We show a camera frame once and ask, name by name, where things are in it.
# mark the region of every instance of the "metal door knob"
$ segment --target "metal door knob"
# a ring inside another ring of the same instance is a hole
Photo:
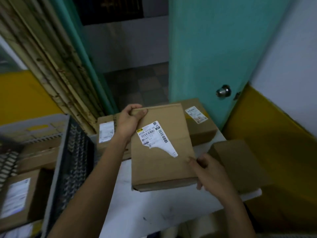
[[[220,89],[216,91],[216,95],[219,98],[229,97],[231,95],[231,89],[229,85],[223,85]]]

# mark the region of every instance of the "white label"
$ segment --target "white label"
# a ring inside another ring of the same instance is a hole
[[[176,150],[157,121],[138,129],[137,134],[144,146],[149,148],[157,147],[168,152],[173,157],[178,156]]]
[[[191,116],[198,124],[205,122],[208,119],[195,106],[185,109],[185,112],[188,113],[188,115]]]
[[[10,184],[6,194],[0,219],[11,216],[24,209],[31,178]]]
[[[99,125],[99,143],[107,142],[114,135],[114,122],[101,123]]]
[[[14,230],[2,233],[0,238],[29,238],[32,235],[33,224],[27,224]]]

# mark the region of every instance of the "table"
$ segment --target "table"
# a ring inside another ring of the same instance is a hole
[[[218,130],[213,140],[194,147],[196,157],[214,142],[225,140]],[[262,194],[261,189],[241,195],[243,201]],[[209,192],[196,185],[138,192],[131,188],[131,160],[123,161],[100,238],[140,238],[222,209]]]

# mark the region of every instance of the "checkered floor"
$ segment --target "checkered floor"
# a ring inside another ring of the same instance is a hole
[[[168,62],[104,74],[121,111],[127,104],[168,104]]]

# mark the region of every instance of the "forearm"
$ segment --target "forearm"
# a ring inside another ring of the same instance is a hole
[[[121,136],[113,136],[100,161],[55,223],[49,238],[99,237],[126,144],[127,140]]]
[[[229,237],[255,238],[256,233],[239,195],[233,194],[228,200],[221,203],[226,213]]]

